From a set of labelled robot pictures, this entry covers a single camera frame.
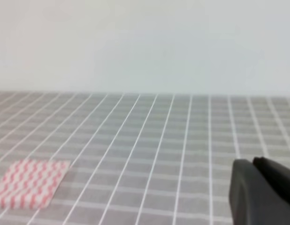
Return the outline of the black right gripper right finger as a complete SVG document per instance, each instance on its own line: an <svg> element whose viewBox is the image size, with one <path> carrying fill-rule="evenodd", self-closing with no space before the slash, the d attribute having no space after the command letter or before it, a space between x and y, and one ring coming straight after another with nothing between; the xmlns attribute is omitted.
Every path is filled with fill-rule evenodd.
<svg viewBox="0 0 290 225"><path fill-rule="evenodd" d="M290 192L290 169L265 157L255 157L253 165L277 192Z"/></svg>

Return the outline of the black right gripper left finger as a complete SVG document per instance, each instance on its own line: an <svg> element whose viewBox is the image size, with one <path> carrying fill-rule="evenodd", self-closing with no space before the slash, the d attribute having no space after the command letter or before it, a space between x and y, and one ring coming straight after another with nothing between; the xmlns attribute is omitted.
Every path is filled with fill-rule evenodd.
<svg viewBox="0 0 290 225"><path fill-rule="evenodd" d="M290 192L270 186L253 160L234 160L229 205L235 225L290 225Z"/></svg>

